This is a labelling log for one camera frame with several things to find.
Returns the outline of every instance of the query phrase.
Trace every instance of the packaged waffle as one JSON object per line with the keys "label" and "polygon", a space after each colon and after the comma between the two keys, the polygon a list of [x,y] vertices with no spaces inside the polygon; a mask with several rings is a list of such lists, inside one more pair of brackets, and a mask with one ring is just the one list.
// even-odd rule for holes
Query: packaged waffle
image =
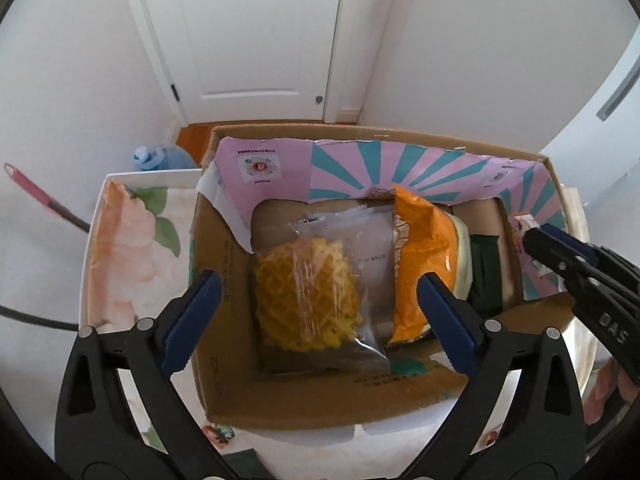
{"label": "packaged waffle", "polygon": [[416,298],[420,277],[435,272],[457,298],[471,288],[470,240],[465,224],[428,200],[395,186],[396,307],[389,344],[411,343],[430,333]]}
{"label": "packaged waffle", "polygon": [[[380,264],[371,265],[384,261],[385,286],[393,291],[391,211],[386,213],[383,254],[364,251],[370,246],[367,219],[375,216],[366,208],[312,216],[289,227],[292,239],[258,254],[255,307],[269,370],[388,370],[364,280],[364,274],[386,274]],[[392,295],[386,307],[390,319]]]}

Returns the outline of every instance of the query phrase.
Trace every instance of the white door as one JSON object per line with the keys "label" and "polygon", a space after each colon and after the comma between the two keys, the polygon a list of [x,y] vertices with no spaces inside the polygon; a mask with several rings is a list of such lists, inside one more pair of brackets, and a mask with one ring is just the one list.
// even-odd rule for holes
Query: white door
{"label": "white door", "polygon": [[338,0],[145,0],[190,123],[320,120]]}

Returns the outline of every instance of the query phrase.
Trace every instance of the wooden floor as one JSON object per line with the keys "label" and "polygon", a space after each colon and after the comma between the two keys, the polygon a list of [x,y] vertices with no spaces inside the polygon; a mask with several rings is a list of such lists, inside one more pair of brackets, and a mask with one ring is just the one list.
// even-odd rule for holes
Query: wooden floor
{"label": "wooden floor", "polygon": [[176,144],[187,150],[198,164],[201,163],[204,154],[209,146],[209,138],[211,131],[216,126],[223,124],[268,124],[268,123],[307,123],[307,124],[323,124],[324,121],[227,121],[225,123],[201,123],[190,124],[183,128],[178,135]]}

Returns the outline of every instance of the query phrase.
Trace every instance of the orange chip bag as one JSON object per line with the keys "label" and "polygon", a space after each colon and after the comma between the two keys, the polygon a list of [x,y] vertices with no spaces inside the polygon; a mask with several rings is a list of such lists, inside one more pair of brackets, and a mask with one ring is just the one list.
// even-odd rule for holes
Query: orange chip bag
{"label": "orange chip bag", "polygon": [[454,220],[428,200],[396,188],[394,263],[396,307],[392,343],[420,339],[429,324],[415,294],[425,272],[436,272],[449,290],[456,284],[458,234]]}

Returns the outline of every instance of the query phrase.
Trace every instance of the green leaf print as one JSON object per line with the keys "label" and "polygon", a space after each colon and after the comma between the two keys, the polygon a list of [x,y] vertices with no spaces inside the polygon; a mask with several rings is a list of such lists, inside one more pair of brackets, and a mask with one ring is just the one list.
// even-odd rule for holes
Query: green leaf print
{"label": "green leaf print", "polygon": [[139,189],[132,193],[133,198],[139,198],[145,203],[147,211],[151,211],[154,216],[158,216],[166,206],[166,188],[165,187],[149,187],[147,189]]}
{"label": "green leaf print", "polygon": [[156,217],[156,242],[170,249],[176,258],[180,257],[180,238],[174,224],[162,216]]}

